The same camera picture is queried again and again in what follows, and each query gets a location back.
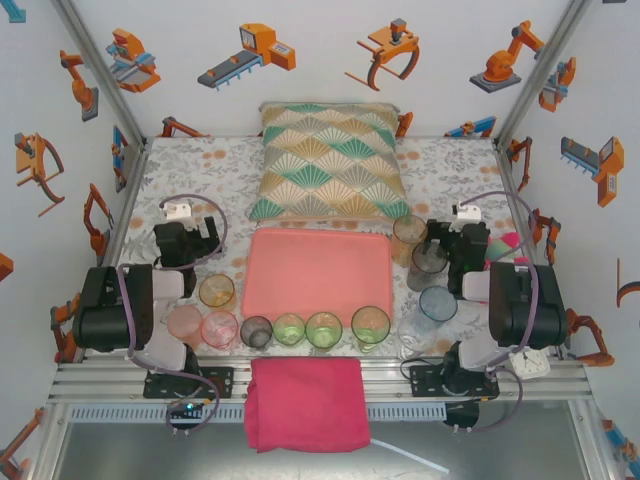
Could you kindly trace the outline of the tall smoky grey glass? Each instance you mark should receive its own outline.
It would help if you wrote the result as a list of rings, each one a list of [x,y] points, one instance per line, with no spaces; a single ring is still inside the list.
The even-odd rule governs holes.
[[[417,245],[411,255],[406,283],[410,290],[422,292],[435,285],[448,264],[448,254],[437,242]]]

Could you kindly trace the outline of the tall amber glass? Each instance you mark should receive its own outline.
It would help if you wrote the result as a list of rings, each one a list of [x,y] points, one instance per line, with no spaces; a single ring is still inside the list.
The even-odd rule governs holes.
[[[412,252],[423,243],[427,236],[426,222],[413,214],[397,218],[393,225],[391,239],[392,260],[402,268],[411,263]]]

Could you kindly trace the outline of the short amber glass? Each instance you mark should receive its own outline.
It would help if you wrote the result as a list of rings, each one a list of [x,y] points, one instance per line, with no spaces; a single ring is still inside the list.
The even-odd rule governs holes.
[[[233,311],[236,307],[235,285],[224,274],[210,275],[199,287],[199,298],[212,310]]]

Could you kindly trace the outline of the tall blue glass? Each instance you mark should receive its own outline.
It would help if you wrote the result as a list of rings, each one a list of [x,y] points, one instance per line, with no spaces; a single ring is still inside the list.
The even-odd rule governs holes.
[[[434,285],[420,294],[418,309],[428,319],[436,323],[444,323],[457,314],[458,302],[447,288]]]

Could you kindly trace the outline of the short frosted pink glass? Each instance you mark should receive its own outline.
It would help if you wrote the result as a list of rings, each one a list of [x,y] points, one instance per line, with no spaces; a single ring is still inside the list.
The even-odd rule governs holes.
[[[196,350],[203,341],[202,322],[202,314],[195,306],[182,305],[170,312],[167,328],[171,335]]]

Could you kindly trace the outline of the short clear pink glass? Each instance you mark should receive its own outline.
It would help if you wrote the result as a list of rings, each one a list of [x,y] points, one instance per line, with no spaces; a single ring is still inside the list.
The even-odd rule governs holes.
[[[235,315],[228,311],[213,311],[201,326],[201,336],[210,347],[227,350],[233,347],[238,336],[239,324]]]

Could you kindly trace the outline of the tall clear glass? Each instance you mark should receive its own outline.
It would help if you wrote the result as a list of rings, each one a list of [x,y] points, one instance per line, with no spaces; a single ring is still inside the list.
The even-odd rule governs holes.
[[[398,326],[398,354],[402,360],[423,355],[435,346],[440,324],[422,314],[405,315]]]

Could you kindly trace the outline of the short grey glass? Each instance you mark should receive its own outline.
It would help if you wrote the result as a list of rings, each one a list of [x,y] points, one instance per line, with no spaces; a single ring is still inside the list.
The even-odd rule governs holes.
[[[240,328],[240,338],[249,348],[266,349],[272,336],[272,323],[263,316],[257,315],[245,319]]]

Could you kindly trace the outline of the tall green glass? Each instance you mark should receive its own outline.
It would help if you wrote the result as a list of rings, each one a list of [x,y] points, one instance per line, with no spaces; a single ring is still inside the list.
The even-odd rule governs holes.
[[[351,331],[358,349],[363,354],[373,352],[386,340],[391,320],[384,310],[376,306],[363,306],[353,315]]]

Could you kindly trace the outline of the short green glass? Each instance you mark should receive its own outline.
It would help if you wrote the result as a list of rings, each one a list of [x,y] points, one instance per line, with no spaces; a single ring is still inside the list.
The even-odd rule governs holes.
[[[305,338],[306,325],[297,314],[285,313],[279,316],[273,324],[275,339],[284,346],[293,347]]]
[[[338,344],[343,334],[340,319],[330,312],[318,312],[309,317],[305,335],[313,347],[330,350]]]

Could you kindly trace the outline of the floral table cover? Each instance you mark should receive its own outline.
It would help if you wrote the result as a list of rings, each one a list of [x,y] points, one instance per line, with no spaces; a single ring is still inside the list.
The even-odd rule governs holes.
[[[493,144],[487,139],[456,140],[445,138],[412,138],[397,140],[396,160],[411,212],[424,218],[445,220],[451,207],[480,193],[504,190]],[[192,305],[205,317],[211,310],[199,298],[198,289],[209,275],[222,273],[230,277],[238,288],[238,300],[232,313],[239,324],[241,299],[247,274],[251,237],[264,227],[287,229],[319,229],[333,232],[367,232],[384,234],[391,239],[392,222],[386,220],[358,221],[330,219],[327,221],[282,221],[257,223],[248,219],[257,201],[264,169],[264,148],[259,137],[216,139],[156,139],[146,160],[119,263],[152,263],[159,255],[152,232],[156,224],[165,220],[159,208],[164,198],[174,194],[199,194],[216,202],[226,214],[230,232],[221,255],[196,268],[197,287],[189,299],[160,303],[156,310],[156,324],[163,335],[172,341],[167,319],[179,305]],[[507,198],[496,195],[477,202],[483,221],[491,236],[500,238],[514,231],[514,223]],[[406,357],[410,355],[397,340],[396,322],[404,320],[417,307],[419,293],[406,286],[407,269],[392,263],[393,326],[389,337],[369,357]],[[459,301],[458,313],[435,333],[434,346],[426,355],[441,356],[450,343],[468,340],[478,333],[489,333],[488,306],[476,302]],[[199,359],[204,356],[361,356],[351,334],[345,329],[340,342],[333,349],[321,352],[303,340],[295,347],[285,347],[272,341],[265,351],[259,351],[236,340],[223,350],[204,342],[195,349]]]

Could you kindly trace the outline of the white alarm clock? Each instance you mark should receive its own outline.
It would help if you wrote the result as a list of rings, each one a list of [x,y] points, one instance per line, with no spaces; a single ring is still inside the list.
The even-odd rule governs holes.
[[[535,350],[526,347],[510,355],[513,371],[522,380],[544,377],[550,373],[551,367],[546,350]]]

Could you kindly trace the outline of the circuit board with green light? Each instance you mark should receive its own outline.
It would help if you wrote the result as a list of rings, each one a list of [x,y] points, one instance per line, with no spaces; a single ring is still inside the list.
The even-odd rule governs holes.
[[[177,430],[195,428],[204,418],[204,405],[186,402],[174,402],[168,405],[166,420],[170,427]]]

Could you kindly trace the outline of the magenta folded cloth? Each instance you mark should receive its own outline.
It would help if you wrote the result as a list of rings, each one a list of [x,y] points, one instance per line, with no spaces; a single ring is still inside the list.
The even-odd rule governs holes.
[[[370,445],[359,359],[257,358],[251,373],[244,428],[256,452],[347,453]]]

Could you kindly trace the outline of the aluminium frame post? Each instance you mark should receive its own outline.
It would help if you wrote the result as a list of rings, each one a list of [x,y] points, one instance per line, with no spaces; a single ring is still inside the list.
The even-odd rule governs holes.
[[[121,93],[121,89],[113,79],[106,61],[98,50],[93,35],[81,18],[73,0],[50,0],[50,2],[79,50],[80,55],[88,64],[101,92],[110,102],[124,133],[128,134],[128,139],[142,151],[146,146],[146,137]]]
[[[545,44],[531,75],[524,83],[524,87],[516,102],[507,115],[502,129],[496,139],[496,149],[505,150],[510,144],[518,126],[533,105],[537,94],[543,88],[551,69],[556,65],[560,54],[579,26],[582,18],[591,7],[594,0],[570,0],[563,14],[554,28],[548,42]]]

